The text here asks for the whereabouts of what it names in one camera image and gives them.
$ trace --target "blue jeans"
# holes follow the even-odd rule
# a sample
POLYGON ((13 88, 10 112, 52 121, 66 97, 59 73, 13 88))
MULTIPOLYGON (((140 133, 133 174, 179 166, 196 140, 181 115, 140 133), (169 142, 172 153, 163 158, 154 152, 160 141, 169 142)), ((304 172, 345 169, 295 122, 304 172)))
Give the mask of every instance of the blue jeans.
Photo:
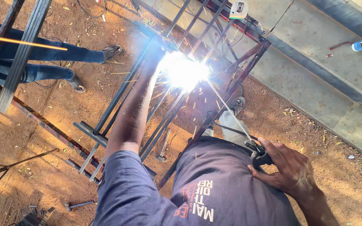
MULTIPOLYGON (((21 40, 23 31, 11 29, 7 38, 21 40)), ((63 42, 48 41, 47 39, 37 38, 36 43, 53 45, 67 48, 67 51, 57 49, 47 49, 41 47, 33 47, 29 60, 63 60, 63 61, 81 61, 81 62, 104 62, 105 56, 103 51, 94 51, 86 48, 78 47, 63 42)), ((19 44, 4 43, 0 51, 0 85, 5 83, 6 77, 15 57, 19 44)), ((27 64, 23 72, 20 83, 39 81, 44 79, 72 79, 75 73, 67 68, 61 68, 50 65, 27 64)))

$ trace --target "dark blue t-shirt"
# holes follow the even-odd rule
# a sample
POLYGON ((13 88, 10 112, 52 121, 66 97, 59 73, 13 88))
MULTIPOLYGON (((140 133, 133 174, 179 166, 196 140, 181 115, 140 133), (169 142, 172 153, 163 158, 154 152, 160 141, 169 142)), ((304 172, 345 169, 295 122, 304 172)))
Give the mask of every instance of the dark blue t-shirt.
POLYGON ((178 162, 167 199, 136 153, 115 152, 98 189, 93 226, 300 225, 284 193, 252 177, 250 163, 238 145, 200 140, 178 162))

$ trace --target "red wire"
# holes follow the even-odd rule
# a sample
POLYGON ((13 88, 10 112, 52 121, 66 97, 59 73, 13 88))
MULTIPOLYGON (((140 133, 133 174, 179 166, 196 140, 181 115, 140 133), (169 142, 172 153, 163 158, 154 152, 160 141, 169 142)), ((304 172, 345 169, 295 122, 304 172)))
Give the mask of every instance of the red wire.
POLYGON ((354 42, 347 41, 347 42, 344 42, 344 43, 342 43, 342 44, 340 44, 340 45, 337 45, 337 46, 334 46, 334 47, 330 47, 329 50, 336 49, 337 47, 339 47, 339 46, 341 46, 341 45, 344 45, 344 44, 347 44, 347 43, 353 44, 354 42))

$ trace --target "person in blue jeans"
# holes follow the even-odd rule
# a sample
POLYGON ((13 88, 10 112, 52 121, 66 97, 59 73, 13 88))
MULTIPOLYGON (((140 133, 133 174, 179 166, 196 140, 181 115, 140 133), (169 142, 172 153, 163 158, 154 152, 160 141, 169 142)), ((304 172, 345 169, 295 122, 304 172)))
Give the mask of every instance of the person in blue jeans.
MULTIPOLYGON (((7 38, 21 40, 23 31, 12 28, 7 38)), ((67 48, 67 51, 34 47, 31 51, 29 60, 42 61, 80 61, 90 63, 104 63, 108 59, 118 56, 122 52, 122 47, 119 45, 109 45, 102 51, 90 50, 76 45, 71 45, 63 42, 49 41, 47 39, 37 38, 36 43, 53 45, 67 48)), ((6 77, 15 57, 19 44, 4 43, 0 50, 0 85, 5 83, 6 77)), ((81 82, 78 76, 68 68, 62 68, 51 65, 27 64, 23 72, 20 83, 27 83, 45 79, 66 79, 69 84, 77 92, 86 92, 85 85, 81 82)))

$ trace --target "welder's arm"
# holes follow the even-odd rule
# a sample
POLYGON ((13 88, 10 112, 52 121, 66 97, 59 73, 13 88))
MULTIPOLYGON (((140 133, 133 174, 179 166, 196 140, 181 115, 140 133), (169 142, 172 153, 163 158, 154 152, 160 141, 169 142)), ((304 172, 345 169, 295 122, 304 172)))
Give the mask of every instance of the welder's arm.
POLYGON ((279 172, 266 174, 248 165, 252 176, 293 197, 305 215, 308 226, 339 226, 314 180, 308 158, 281 143, 259 138, 279 172))
POLYGON ((119 150, 129 150, 139 154, 149 102, 157 79, 154 72, 163 55, 164 51, 158 48, 145 57, 138 81, 124 100, 114 121, 106 148, 107 157, 119 150))

